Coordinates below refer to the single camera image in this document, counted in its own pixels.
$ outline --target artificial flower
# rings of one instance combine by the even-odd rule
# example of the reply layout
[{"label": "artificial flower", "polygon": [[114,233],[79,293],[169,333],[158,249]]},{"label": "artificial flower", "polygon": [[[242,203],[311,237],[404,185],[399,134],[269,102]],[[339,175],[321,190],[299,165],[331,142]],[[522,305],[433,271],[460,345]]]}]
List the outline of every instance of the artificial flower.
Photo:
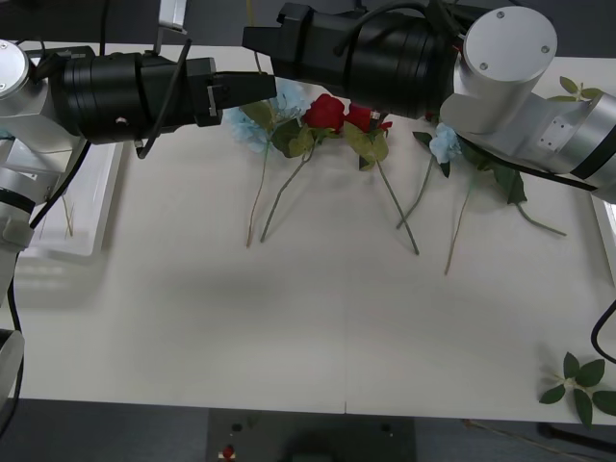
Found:
[{"label": "artificial flower", "polygon": [[[371,128],[370,128],[371,112],[372,111],[370,109],[362,108],[353,103],[350,103],[350,106],[348,107],[348,114],[345,115],[345,120],[355,125],[362,132],[369,133],[371,131]],[[392,125],[394,125],[394,122],[386,122],[386,123],[381,123],[376,128],[377,129],[380,128],[382,130],[388,131],[390,128],[392,128]]]},{"label": "artificial flower", "polygon": [[303,121],[310,128],[331,128],[340,133],[345,123],[345,105],[339,99],[324,93],[310,105]]},{"label": "artificial flower", "polygon": [[456,156],[462,154],[458,136],[451,127],[442,122],[436,127],[436,137],[430,142],[430,151],[439,164],[451,162]]},{"label": "artificial flower", "polygon": [[[286,79],[276,79],[278,94],[269,102],[275,112],[275,123],[301,117],[310,107],[301,85]],[[231,135],[238,142],[244,142],[253,152],[265,152],[269,133],[248,117],[240,108],[224,112],[223,122],[231,126]]]}]

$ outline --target green stem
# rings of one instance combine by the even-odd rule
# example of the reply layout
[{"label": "green stem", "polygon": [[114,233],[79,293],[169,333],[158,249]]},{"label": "green stem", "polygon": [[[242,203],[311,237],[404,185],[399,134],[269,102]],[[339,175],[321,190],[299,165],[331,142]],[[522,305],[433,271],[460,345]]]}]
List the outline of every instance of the green stem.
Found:
[{"label": "green stem", "polygon": [[449,248],[449,257],[447,259],[447,266],[445,267],[445,276],[449,274],[449,269],[451,268],[451,260],[453,259],[453,250],[455,249],[455,242],[458,239],[458,233],[460,232],[460,225],[462,224],[462,217],[464,216],[464,211],[466,210],[466,204],[469,203],[469,198],[471,198],[471,193],[473,192],[473,188],[475,187],[475,176],[471,178],[471,184],[469,185],[469,191],[466,193],[466,199],[464,199],[464,205],[462,206],[462,210],[460,211],[460,218],[458,219],[458,226],[455,229],[455,234],[453,235],[453,239],[451,240],[451,247]]},{"label": "green stem", "polygon": [[406,227],[406,233],[408,234],[408,237],[411,238],[411,243],[413,243],[413,248],[415,249],[415,254],[419,255],[420,254],[420,250],[417,247],[417,243],[415,242],[415,238],[413,237],[413,233],[411,232],[411,228],[409,227],[408,222],[406,222],[406,217],[404,216],[404,212],[402,212],[402,208],[400,207],[398,199],[396,198],[396,195],[394,194],[394,190],[392,189],[392,185],[389,184],[389,181],[387,180],[387,176],[385,176],[385,172],[383,171],[383,167],[381,166],[381,163],[378,160],[376,160],[376,165],[378,166],[378,171],[380,171],[381,176],[383,177],[383,181],[385,182],[385,186],[387,186],[387,190],[389,191],[390,196],[392,197],[392,199],[394,199],[394,203],[396,204],[396,208],[398,209],[398,213],[400,214],[400,217],[402,218],[402,221],[404,222],[404,226]]},{"label": "green stem", "polygon": [[417,206],[420,205],[420,201],[422,200],[422,197],[424,196],[425,187],[427,186],[427,180],[430,179],[430,172],[432,171],[433,164],[434,164],[434,157],[430,156],[430,165],[427,166],[427,172],[425,173],[425,178],[423,180],[422,188],[420,189],[420,195],[417,196],[417,200],[415,201],[411,209],[406,213],[406,215],[404,215],[404,219],[402,219],[400,223],[398,223],[398,226],[396,226],[396,229],[400,229],[402,225],[404,224],[404,221],[408,219],[411,216],[411,214],[415,211]]},{"label": "green stem", "polygon": [[550,232],[552,232],[554,234],[557,234],[558,236],[562,236],[563,238],[567,237],[567,233],[563,233],[562,231],[559,231],[557,229],[551,228],[547,224],[543,224],[542,222],[537,221],[536,219],[532,219],[531,217],[529,217],[528,214],[526,213],[526,211],[522,208],[521,204],[516,204],[516,206],[518,207],[518,210],[520,211],[520,214],[522,215],[522,217],[524,217],[525,220],[528,221],[533,226],[537,226],[538,228],[545,229],[546,231],[550,231]]},{"label": "green stem", "polygon": [[273,218],[273,213],[276,211],[276,207],[278,206],[278,202],[280,202],[280,197],[282,196],[282,193],[287,189],[287,187],[291,184],[291,182],[294,180],[294,178],[297,176],[297,174],[299,173],[299,171],[310,162],[310,160],[312,159],[312,155],[315,152],[315,148],[317,147],[317,144],[314,143],[312,146],[312,149],[310,150],[310,154],[306,157],[306,155],[304,154],[303,157],[301,158],[301,163],[299,164],[299,166],[297,166],[297,168],[295,169],[295,171],[293,172],[293,174],[289,177],[289,179],[286,181],[286,183],[284,185],[282,185],[282,188],[280,188],[280,191],[278,192],[278,195],[276,196],[276,200],[273,203],[273,206],[271,207],[271,211],[269,212],[269,217],[268,217],[268,222],[266,223],[266,227],[263,230],[263,234],[261,235],[261,242],[264,242],[266,239],[266,235],[268,234],[268,229],[270,229],[270,223],[271,223],[271,219]]},{"label": "green stem", "polygon": [[252,212],[250,213],[250,224],[248,225],[248,238],[246,240],[246,248],[250,248],[252,244],[252,224],[254,222],[254,212],[257,210],[257,202],[259,202],[259,197],[261,196],[261,191],[263,190],[263,184],[266,180],[266,166],[268,165],[268,154],[270,153],[270,140],[268,140],[268,144],[266,145],[266,153],[263,159],[263,171],[261,172],[261,184],[259,185],[259,191],[257,192],[257,196],[254,198],[254,204],[252,205]]}]

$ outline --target red rose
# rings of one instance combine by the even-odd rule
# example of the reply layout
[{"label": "red rose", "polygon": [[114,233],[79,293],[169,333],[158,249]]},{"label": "red rose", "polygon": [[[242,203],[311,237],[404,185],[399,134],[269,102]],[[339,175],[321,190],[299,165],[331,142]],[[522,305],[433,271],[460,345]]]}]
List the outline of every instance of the red rose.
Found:
[{"label": "red rose", "polygon": [[[370,109],[361,108],[359,106],[354,105],[353,103],[350,103],[350,106],[348,107],[348,114],[345,115],[345,120],[355,125],[362,132],[369,133],[371,131],[370,129],[370,113],[371,112],[372,111]],[[392,125],[394,125],[394,122],[386,122],[386,123],[381,123],[376,128],[382,128],[383,130],[387,131],[389,128],[392,128]]]},{"label": "red rose", "polygon": [[345,123],[345,105],[324,93],[310,105],[303,120],[311,128],[333,128],[339,133]]}]

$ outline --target blue flower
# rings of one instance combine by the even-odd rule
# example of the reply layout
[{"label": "blue flower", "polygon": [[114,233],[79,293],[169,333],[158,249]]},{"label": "blue flower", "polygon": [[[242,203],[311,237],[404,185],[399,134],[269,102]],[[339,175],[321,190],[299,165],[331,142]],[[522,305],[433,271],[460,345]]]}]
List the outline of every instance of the blue flower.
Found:
[{"label": "blue flower", "polygon": [[444,123],[439,123],[436,127],[436,137],[430,142],[430,151],[439,164],[446,164],[462,154],[458,136]]},{"label": "blue flower", "polygon": [[[301,85],[286,79],[276,79],[278,94],[270,100],[276,112],[275,123],[301,117],[310,108]],[[233,108],[224,112],[223,121],[231,126],[231,135],[234,140],[245,142],[254,152],[264,152],[268,145],[268,133],[246,116],[240,108]]]}]

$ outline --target black cable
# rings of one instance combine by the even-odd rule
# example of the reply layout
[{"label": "black cable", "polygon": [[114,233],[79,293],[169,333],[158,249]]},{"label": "black cable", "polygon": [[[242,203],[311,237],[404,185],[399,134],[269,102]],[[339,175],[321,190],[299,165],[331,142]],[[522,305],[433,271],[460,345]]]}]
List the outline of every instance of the black cable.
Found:
[{"label": "black cable", "polygon": [[[40,58],[43,60],[45,58],[45,55],[47,54],[47,49],[45,48],[45,42],[42,41],[42,38],[40,36],[34,37],[33,40],[40,43]],[[29,41],[29,39],[26,38],[26,39],[18,40],[15,42],[15,45],[19,46],[24,41]]]},{"label": "black cable", "polygon": [[171,106],[171,99],[173,98],[173,94],[175,93],[177,87],[181,83],[180,75],[182,73],[182,69],[184,68],[184,64],[186,63],[186,59],[189,56],[189,50],[191,49],[192,44],[193,41],[190,38],[187,38],[186,42],[184,43],[184,48],[182,48],[180,59],[177,60],[177,65],[175,67],[175,70],[173,70],[173,75],[171,76],[171,81],[169,82],[169,86],[167,88],[167,94],[165,95],[165,100],[163,101],[163,107],[158,115],[158,118],[156,119],[156,123],[154,123],[154,127],[152,127],[152,132],[148,136],[145,147],[137,148],[137,156],[140,159],[145,159],[145,157],[152,150],[152,146],[154,146],[156,139],[161,136],[163,123],[165,123],[165,119],[167,118],[167,114]]},{"label": "black cable", "polygon": [[607,354],[603,349],[599,346],[599,332],[603,329],[603,326],[611,318],[611,316],[616,312],[616,300],[611,304],[607,311],[603,313],[603,315],[599,318],[595,327],[593,327],[593,332],[590,334],[590,343],[593,345],[593,348],[607,361],[610,363],[616,364],[616,358]]},{"label": "black cable", "polygon": [[416,12],[419,12],[421,14],[425,13],[425,5],[420,2],[397,1],[378,7],[376,10],[372,10],[371,12],[366,13],[362,17],[360,17],[357,22],[350,29],[348,29],[348,31],[345,32],[345,35],[342,37],[338,45],[334,47],[334,54],[336,56],[342,56],[343,53],[345,53],[345,49],[347,49],[347,47],[353,40],[353,37],[355,37],[355,35],[359,33],[360,29],[364,27],[364,24],[366,24],[367,22],[372,21],[380,14],[406,8],[410,10],[415,10]]},{"label": "black cable", "polygon": [[103,11],[100,14],[100,43],[98,55],[105,56],[105,46],[107,45],[107,17],[109,16],[109,5],[111,0],[103,0]]},{"label": "black cable", "polygon": [[536,170],[534,168],[513,164],[511,162],[505,161],[504,159],[501,159],[498,156],[495,156],[491,152],[483,149],[482,147],[477,146],[472,141],[468,141],[467,139],[462,138],[459,135],[458,135],[458,138],[462,140],[463,142],[465,142],[472,149],[474,149],[478,154],[481,154],[482,156],[487,157],[488,159],[490,159],[490,161],[494,162],[495,164],[499,164],[503,167],[509,167],[513,170],[518,170],[521,173],[526,173],[528,175],[536,176],[538,178],[550,180],[550,181],[553,181],[554,183],[560,183],[562,185],[572,186],[580,190],[592,192],[596,189],[594,186],[587,185],[586,183],[582,183],[581,181],[576,181],[576,180],[572,180],[569,178],[563,178],[561,176],[554,175],[553,173],[548,173],[546,171]]},{"label": "black cable", "polygon": [[73,181],[73,178],[79,171],[79,168],[81,168],[81,165],[84,163],[84,160],[86,159],[86,156],[88,155],[88,151],[90,150],[90,146],[91,146],[91,143],[89,141],[86,141],[86,144],[84,144],[84,147],[79,153],[79,157],[75,161],[75,165],[73,166],[70,173],[66,176],[62,184],[54,191],[51,197],[49,197],[49,200],[47,200],[45,205],[42,207],[42,209],[40,209],[40,211],[37,213],[34,219],[30,222],[30,227],[32,229],[35,229],[39,225],[39,223],[45,218],[45,216],[51,210],[51,208],[56,204],[58,199],[60,199],[63,196],[63,194],[66,192],[66,190],[68,189],[68,186],[70,185],[70,182]]},{"label": "black cable", "polygon": [[[14,279],[11,279],[9,289],[7,290],[7,299],[9,300],[9,310],[11,311],[11,318],[13,319],[13,328],[18,332],[22,332],[21,321],[19,320],[19,313],[17,313],[17,305],[15,303],[15,289],[13,282]],[[0,427],[0,440],[11,426],[13,417],[17,412],[17,406],[19,405],[19,397],[21,397],[21,384],[23,383],[23,363],[24,360],[22,358],[21,364],[19,365],[19,371],[17,372],[17,380],[15,381],[15,390],[13,392],[13,405],[11,407],[11,411],[9,411],[7,419],[4,420],[2,426]]]}]

